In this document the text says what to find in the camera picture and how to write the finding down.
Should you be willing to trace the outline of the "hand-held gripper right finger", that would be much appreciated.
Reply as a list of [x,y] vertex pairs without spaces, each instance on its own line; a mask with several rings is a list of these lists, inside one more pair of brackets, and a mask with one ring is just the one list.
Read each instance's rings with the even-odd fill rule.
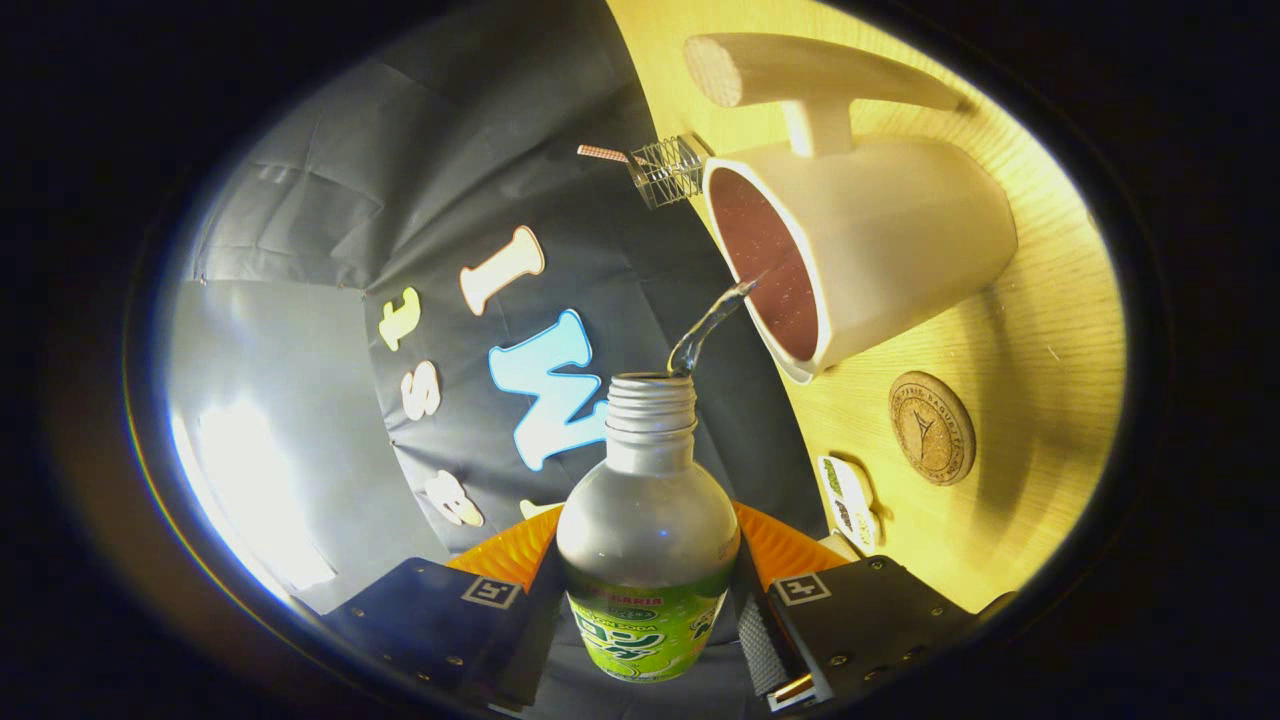
[[773,714],[864,700],[1001,610],[993,600],[969,612],[891,557],[850,560],[744,503],[735,512],[739,642]]

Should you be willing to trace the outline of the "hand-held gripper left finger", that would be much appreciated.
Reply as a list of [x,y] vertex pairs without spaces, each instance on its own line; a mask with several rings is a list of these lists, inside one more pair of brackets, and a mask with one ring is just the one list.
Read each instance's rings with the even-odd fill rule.
[[535,702],[564,598],[553,505],[449,562],[411,557],[325,628],[353,650],[479,708]]

